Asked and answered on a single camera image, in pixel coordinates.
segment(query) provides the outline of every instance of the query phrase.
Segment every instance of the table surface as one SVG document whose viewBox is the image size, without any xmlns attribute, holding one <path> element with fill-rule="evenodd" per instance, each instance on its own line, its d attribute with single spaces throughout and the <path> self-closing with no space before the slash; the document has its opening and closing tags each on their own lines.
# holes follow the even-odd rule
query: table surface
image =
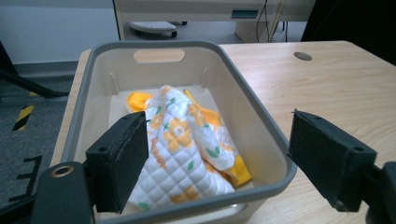
<svg viewBox="0 0 396 224">
<path fill-rule="evenodd" d="M 396 161 L 396 66 L 344 41 L 221 45 L 289 138 L 294 108 L 321 116 L 377 151 L 375 165 Z M 303 61 L 293 56 L 304 52 Z M 51 165 L 62 157 L 89 51 L 81 54 Z M 338 213 L 301 170 L 246 223 L 364 223 Z"/>
</svg>

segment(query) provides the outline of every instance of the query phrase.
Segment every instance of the plastic bin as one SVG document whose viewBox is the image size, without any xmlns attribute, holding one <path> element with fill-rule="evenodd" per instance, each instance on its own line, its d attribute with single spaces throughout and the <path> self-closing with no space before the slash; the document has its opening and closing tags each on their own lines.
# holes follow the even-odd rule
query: plastic bin
<svg viewBox="0 0 396 224">
<path fill-rule="evenodd" d="M 116 42 L 91 51 L 62 161 L 85 161 L 85 150 L 128 113 L 132 91 L 162 85 L 187 88 L 204 107 L 220 112 L 252 180 L 234 193 L 150 211 L 129 204 L 122 215 L 95 214 L 105 223 L 240 223 L 283 191 L 296 173 L 288 141 L 224 51 L 211 43 Z"/>
</svg>

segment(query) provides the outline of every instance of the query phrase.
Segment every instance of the yellow and black tape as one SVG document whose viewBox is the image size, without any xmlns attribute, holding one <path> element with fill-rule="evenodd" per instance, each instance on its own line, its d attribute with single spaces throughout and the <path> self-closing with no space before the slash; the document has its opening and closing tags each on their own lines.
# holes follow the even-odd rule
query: yellow and black tape
<svg viewBox="0 0 396 224">
<path fill-rule="evenodd" d="M 29 95 L 35 96 L 37 94 L 31 91 Z M 34 108 L 35 108 L 34 105 L 28 105 L 21 110 L 21 113 L 18 116 L 17 122 L 15 122 L 12 131 L 22 131 L 25 129 L 27 120 L 29 119 L 30 114 L 32 114 Z"/>
</svg>

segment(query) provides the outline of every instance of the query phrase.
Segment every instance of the white fabric with flower print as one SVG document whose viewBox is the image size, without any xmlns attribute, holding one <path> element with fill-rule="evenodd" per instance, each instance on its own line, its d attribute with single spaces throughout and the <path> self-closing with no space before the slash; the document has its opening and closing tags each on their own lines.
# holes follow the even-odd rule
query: white fabric with flower print
<svg viewBox="0 0 396 224">
<path fill-rule="evenodd" d="M 149 157 L 130 203 L 148 210 L 234 192 L 217 172 L 233 167 L 231 138 L 207 123 L 189 97 L 164 86 L 148 101 L 146 117 Z"/>
</svg>

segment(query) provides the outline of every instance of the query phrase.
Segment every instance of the yellow cloth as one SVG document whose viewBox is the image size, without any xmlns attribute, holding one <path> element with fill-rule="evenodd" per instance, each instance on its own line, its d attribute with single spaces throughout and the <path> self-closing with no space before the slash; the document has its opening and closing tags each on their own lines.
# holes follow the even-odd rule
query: yellow cloth
<svg viewBox="0 0 396 224">
<path fill-rule="evenodd" d="M 215 127 L 221 126 L 221 117 L 217 111 L 200 107 L 189 91 L 184 90 L 184 93 L 198 106 L 202 115 L 209 124 Z M 146 109 L 146 101 L 152 97 L 152 94 L 134 91 L 127 97 L 127 105 L 133 112 L 143 111 Z M 240 155 L 235 155 L 235 163 L 232 168 L 227 171 L 220 172 L 225 178 L 230 181 L 234 187 L 241 186 L 251 179 L 248 168 Z"/>
</svg>

